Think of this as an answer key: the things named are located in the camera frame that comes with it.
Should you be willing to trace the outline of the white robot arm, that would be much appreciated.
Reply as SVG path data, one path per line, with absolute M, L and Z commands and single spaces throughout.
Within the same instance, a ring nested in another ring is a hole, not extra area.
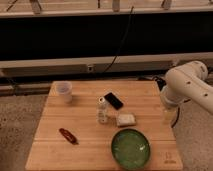
M 167 71 L 166 85 L 160 91 L 167 123 L 174 124 L 178 107 L 186 99 L 194 101 L 213 115 L 213 86 L 205 82 L 207 76 L 208 69 L 201 61 L 191 61 Z

